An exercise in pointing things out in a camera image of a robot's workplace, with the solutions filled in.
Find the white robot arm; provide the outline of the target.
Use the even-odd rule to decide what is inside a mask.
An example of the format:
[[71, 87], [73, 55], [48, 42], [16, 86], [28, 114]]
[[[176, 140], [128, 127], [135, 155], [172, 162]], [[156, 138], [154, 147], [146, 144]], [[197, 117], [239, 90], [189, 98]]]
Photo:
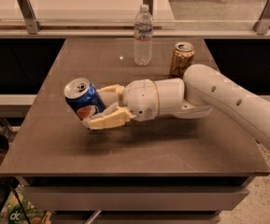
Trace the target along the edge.
[[270, 150], [270, 102], [207, 65], [190, 66], [182, 78], [136, 80], [125, 87], [104, 87], [98, 94], [106, 109], [82, 121], [90, 130], [115, 128], [132, 119], [145, 121], [165, 115], [197, 119], [217, 108]]

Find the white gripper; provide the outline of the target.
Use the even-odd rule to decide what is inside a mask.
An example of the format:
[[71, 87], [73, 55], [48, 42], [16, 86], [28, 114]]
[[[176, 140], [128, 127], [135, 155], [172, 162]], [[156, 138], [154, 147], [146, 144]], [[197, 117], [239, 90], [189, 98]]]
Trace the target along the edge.
[[82, 121], [90, 130], [120, 127], [132, 118], [136, 121], [155, 119], [159, 113], [156, 85], [149, 79], [136, 80], [125, 88], [111, 85], [97, 90], [106, 106], [103, 112]]

